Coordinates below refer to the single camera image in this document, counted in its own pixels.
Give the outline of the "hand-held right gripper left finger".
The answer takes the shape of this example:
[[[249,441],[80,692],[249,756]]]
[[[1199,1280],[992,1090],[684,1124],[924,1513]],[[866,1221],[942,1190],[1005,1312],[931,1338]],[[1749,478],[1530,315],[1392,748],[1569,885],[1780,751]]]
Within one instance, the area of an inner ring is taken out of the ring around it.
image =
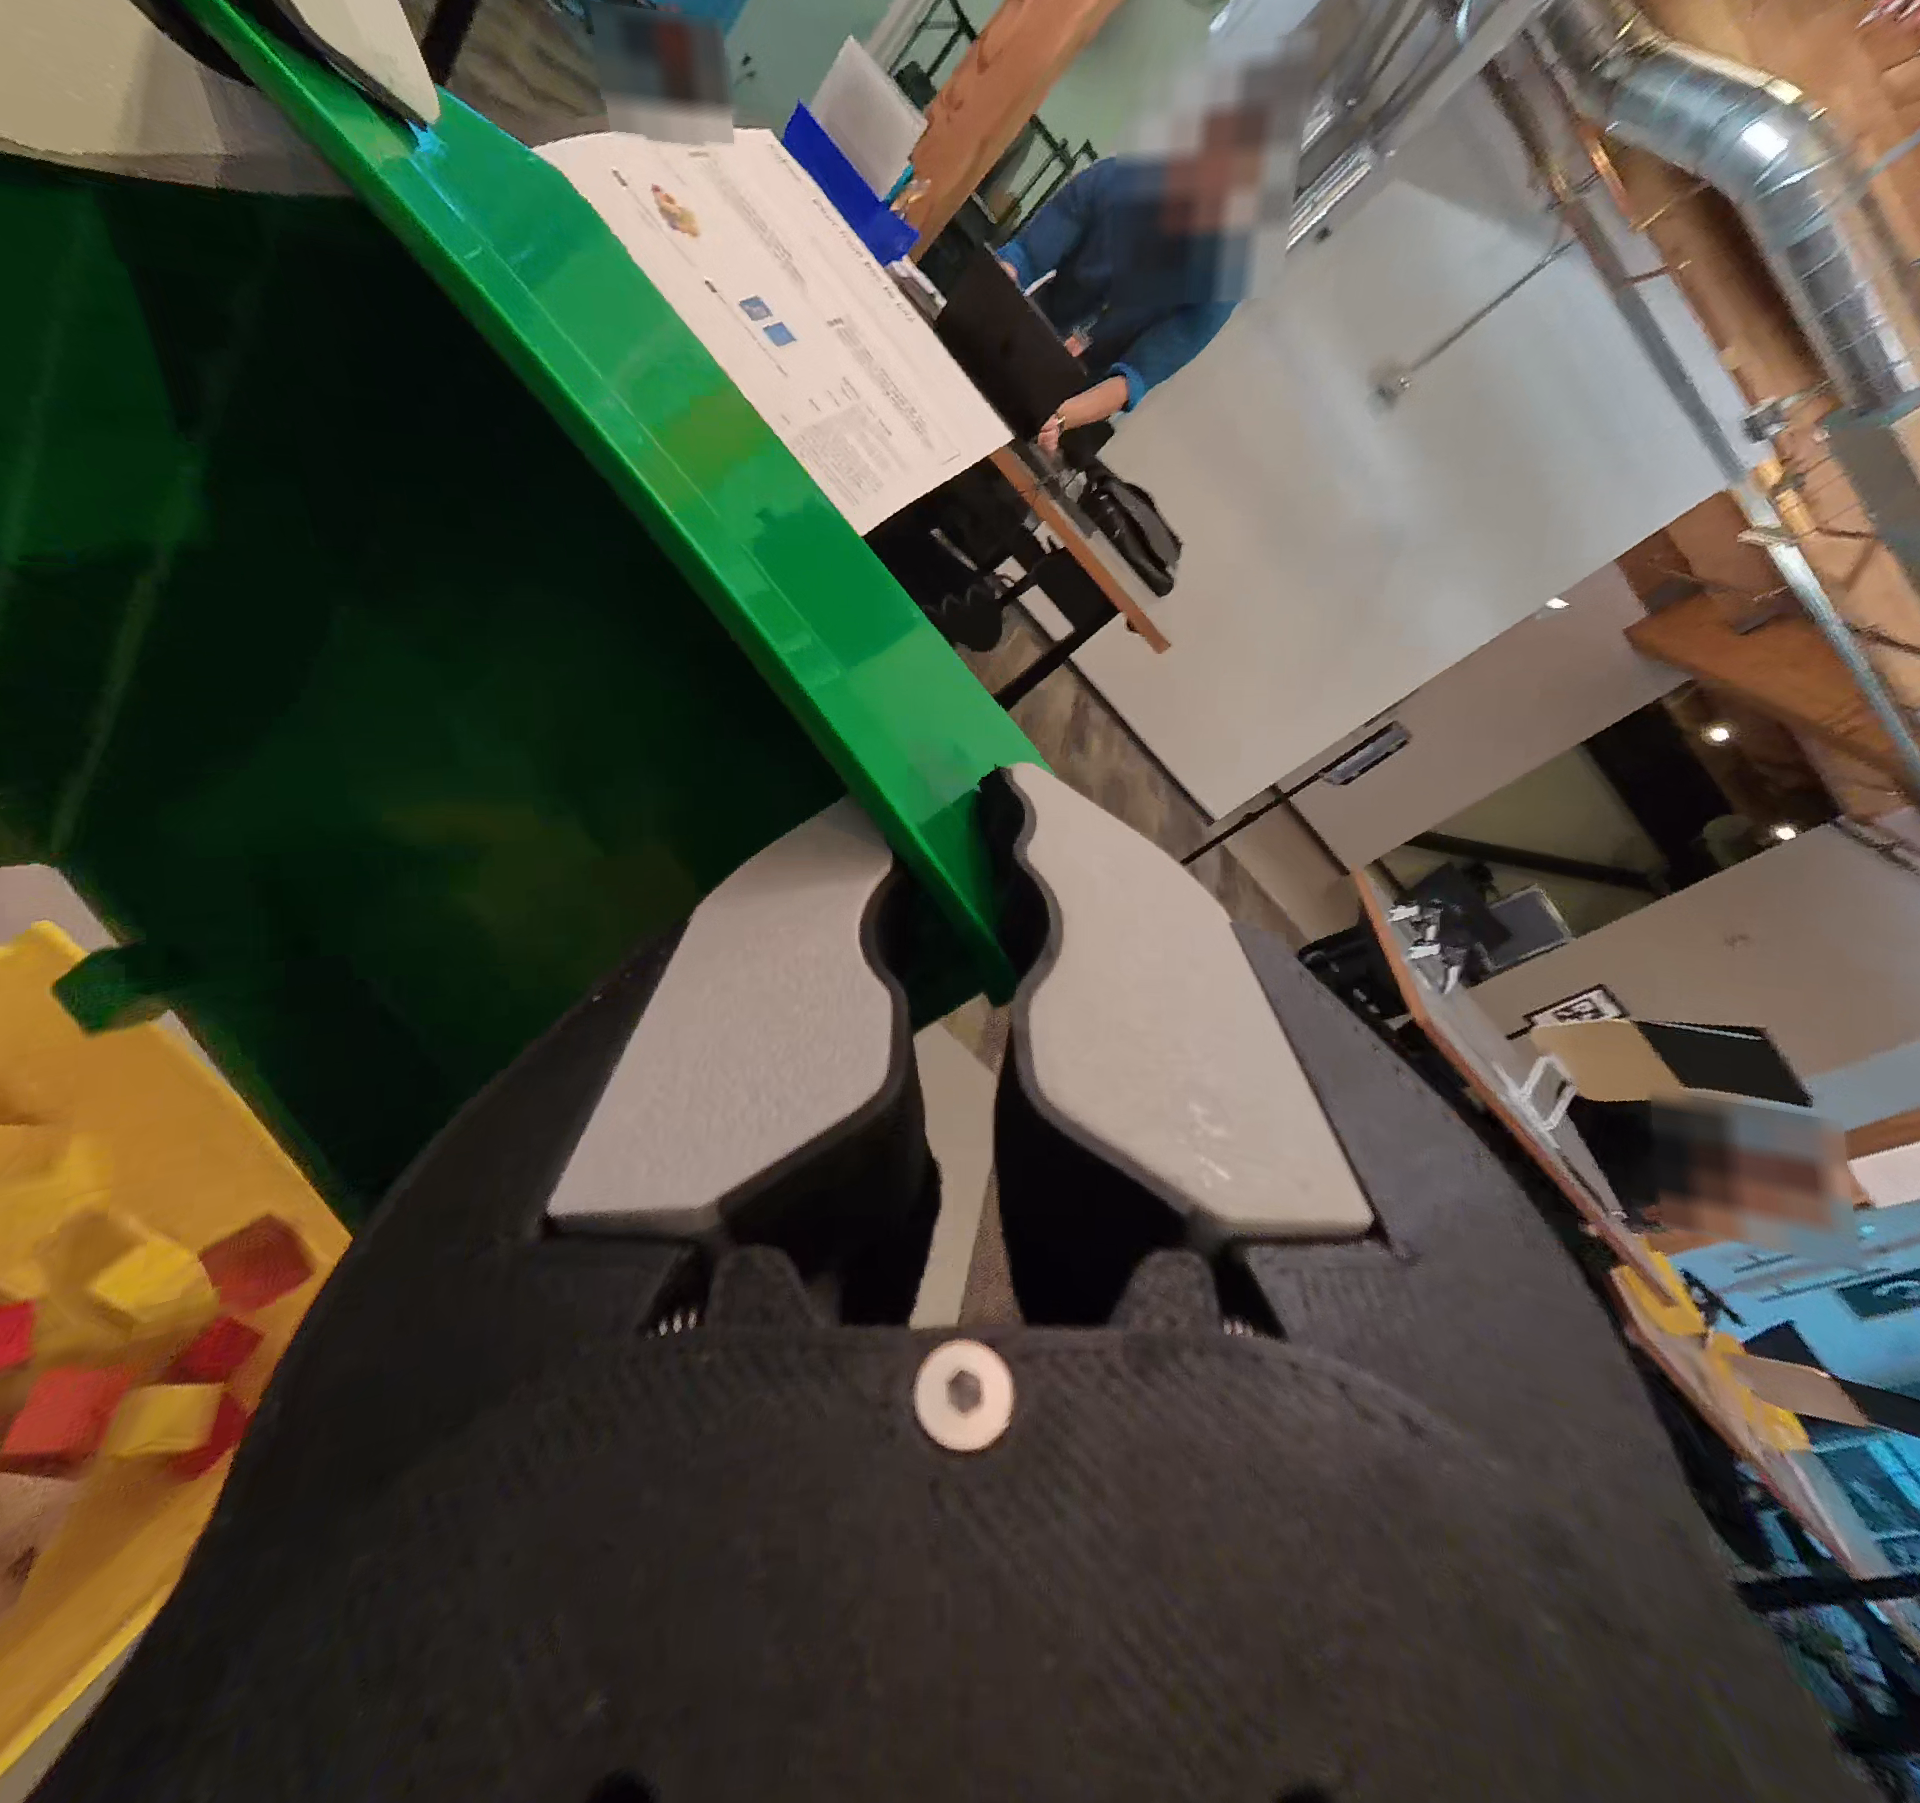
[[[893,968],[897,860],[810,820],[691,915],[546,1198],[550,1230],[782,1251],[853,1325],[916,1306],[938,1216]]]

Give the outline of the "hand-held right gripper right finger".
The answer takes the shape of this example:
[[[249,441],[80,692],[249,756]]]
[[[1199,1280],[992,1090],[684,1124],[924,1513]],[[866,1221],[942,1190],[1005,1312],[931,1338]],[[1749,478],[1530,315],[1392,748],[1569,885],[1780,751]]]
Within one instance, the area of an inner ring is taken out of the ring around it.
[[[1187,1252],[1262,1318],[1246,1252],[1348,1246],[1379,1216],[1224,905],[1039,764],[981,785],[1018,976],[996,1194],[1021,1320],[1101,1329]]]

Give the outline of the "green plastic bin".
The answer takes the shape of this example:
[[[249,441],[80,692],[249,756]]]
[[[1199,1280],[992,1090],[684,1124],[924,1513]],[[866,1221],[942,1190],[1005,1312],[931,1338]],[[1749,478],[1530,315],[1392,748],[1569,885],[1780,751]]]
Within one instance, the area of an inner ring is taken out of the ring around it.
[[[345,181],[4,152],[4,848],[341,1216],[750,857],[851,800],[916,1022],[1013,968],[976,789],[1037,752],[600,214],[268,0],[135,0]]]

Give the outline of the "pile of wooden cubes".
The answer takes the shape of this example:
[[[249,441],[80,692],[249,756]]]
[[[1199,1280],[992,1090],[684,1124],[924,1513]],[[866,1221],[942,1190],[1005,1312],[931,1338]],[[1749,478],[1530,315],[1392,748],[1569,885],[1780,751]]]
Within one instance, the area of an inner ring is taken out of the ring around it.
[[[1,1610],[103,1465],[198,1482],[241,1440],[237,1379],[266,1348],[258,1318],[318,1271],[261,1212],[201,1246],[112,1194],[105,1157],[44,1124],[1,1143]]]

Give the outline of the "yellow plastic bin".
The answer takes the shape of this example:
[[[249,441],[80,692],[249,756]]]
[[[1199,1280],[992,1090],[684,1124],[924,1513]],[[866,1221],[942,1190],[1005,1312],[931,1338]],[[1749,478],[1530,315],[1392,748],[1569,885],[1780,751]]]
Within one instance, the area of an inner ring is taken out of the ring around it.
[[[249,1408],[292,1343],[347,1227],[258,1116],[187,1040],[155,1022],[87,1032],[56,989],[80,949],[35,924],[1,953],[5,1124],[68,1131],[107,1161],[112,1194],[141,1220],[201,1246],[281,1216],[318,1263],[315,1278],[258,1318],[261,1359],[237,1379]],[[1,1620],[1,1752],[18,1765],[82,1693],[131,1649],[172,1593],[210,1520],[234,1453],[198,1482],[95,1468],[21,1604]]]

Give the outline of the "long grey-topped desk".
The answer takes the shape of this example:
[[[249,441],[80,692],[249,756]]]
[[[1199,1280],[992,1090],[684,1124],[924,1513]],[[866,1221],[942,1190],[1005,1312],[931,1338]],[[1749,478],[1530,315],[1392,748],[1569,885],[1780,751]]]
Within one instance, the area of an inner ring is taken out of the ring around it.
[[[1787,1583],[1827,1601],[1876,1610],[1915,1643],[1915,1573],[1898,1573],[1860,1510],[1812,1453],[1805,1425],[1890,1432],[1907,1398],[1796,1360],[1754,1356],[1717,1332],[1678,1271],[1620,1213],[1571,1124],[1572,1079],[1555,1053],[1523,1056],[1447,968],[1412,903],[1371,870],[1354,875],[1360,915],[1412,1025],[1478,1106],[1557,1184],[1607,1249],[1604,1292],[1626,1347],[1674,1394],[1681,1424],[1703,1432],[1832,1560],[1838,1576]]]

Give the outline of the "black floor stand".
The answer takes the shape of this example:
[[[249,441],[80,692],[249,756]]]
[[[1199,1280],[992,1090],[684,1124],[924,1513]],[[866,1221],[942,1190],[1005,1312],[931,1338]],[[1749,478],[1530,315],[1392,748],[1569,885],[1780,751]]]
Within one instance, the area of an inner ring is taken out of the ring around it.
[[[1331,760],[1306,771],[1292,784],[1275,784],[1249,800],[1239,812],[1211,824],[1201,840],[1178,859],[1184,866],[1199,864],[1204,857],[1220,851],[1227,842],[1250,832],[1278,811],[1297,815],[1298,794],[1310,788],[1348,788],[1367,778],[1384,763],[1403,754],[1411,743],[1411,731],[1401,722],[1386,722],[1365,730],[1359,740],[1335,752]]]

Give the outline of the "laptop stand with tan board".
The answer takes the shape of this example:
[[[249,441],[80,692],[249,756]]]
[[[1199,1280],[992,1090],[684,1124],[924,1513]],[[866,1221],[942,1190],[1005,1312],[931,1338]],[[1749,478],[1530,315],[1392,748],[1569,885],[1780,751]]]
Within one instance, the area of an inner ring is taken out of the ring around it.
[[[1546,1022],[1525,1035],[1525,1046],[1532,1067],[1520,1085],[1523,1103],[1546,1131],[1557,1131],[1579,1106],[1635,1108],[1683,1092],[1640,1022]]]

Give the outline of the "wooden desk with black legs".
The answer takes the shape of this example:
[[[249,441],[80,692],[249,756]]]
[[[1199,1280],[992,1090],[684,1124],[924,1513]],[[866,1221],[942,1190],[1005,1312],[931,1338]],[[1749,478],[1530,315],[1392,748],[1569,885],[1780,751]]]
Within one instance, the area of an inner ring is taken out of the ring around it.
[[[1027,446],[1001,446],[957,472],[880,520],[864,542],[961,654],[989,654],[1007,621],[1035,602],[1059,620],[1063,632],[996,688],[1004,710],[1066,672],[1112,625],[1152,656],[1171,650],[1147,611],[1144,581],[1123,572],[1116,542]]]

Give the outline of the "black bag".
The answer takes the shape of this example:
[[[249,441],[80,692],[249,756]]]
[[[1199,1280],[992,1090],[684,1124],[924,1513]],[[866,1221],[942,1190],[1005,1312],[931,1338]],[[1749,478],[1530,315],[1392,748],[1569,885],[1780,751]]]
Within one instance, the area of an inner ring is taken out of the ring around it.
[[[1147,491],[1092,465],[1083,478],[1078,506],[1147,591],[1167,597],[1176,588],[1183,540]]]

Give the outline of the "blue plastic bin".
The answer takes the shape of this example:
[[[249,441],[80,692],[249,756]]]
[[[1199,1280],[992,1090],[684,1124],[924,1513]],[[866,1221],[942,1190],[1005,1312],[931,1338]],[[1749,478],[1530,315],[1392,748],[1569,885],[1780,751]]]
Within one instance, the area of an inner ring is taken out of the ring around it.
[[[879,267],[892,267],[912,255],[918,242],[914,225],[875,194],[805,104],[795,104],[778,139]]]

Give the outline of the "printed instruction sheet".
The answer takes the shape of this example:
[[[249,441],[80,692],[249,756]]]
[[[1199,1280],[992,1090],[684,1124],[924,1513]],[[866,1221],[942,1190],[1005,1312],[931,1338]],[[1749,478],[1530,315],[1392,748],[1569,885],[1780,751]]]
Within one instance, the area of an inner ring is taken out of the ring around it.
[[[1013,444],[899,283],[764,130],[537,147],[862,536]]]

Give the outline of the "black laptop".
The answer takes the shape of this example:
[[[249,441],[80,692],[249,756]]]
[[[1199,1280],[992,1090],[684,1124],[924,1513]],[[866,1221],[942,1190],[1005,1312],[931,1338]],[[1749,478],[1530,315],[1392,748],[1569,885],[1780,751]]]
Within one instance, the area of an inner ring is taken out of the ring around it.
[[[948,277],[933,330],[1021,442],[1037,442],[1057,408],[1090,384],[1083,362],[984,248],[971,249]]]

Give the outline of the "wooden post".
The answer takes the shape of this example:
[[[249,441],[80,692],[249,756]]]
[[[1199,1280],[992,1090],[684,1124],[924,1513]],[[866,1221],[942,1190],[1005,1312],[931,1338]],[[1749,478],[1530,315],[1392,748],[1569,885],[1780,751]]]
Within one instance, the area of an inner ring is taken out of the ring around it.
[[[938,87],[906,219],[922,257],[1121,0],[1001,0]]]

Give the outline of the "silver air duct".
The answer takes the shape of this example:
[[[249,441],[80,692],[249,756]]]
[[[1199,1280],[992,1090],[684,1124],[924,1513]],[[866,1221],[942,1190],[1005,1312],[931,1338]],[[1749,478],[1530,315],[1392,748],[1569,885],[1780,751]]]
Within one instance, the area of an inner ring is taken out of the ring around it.
[[[1870,177],[1787,82],[1661,30],[1635,0],[1520,0],[1572,108],[1739,216],[1841,408],[1915,411],[1915,277]]]

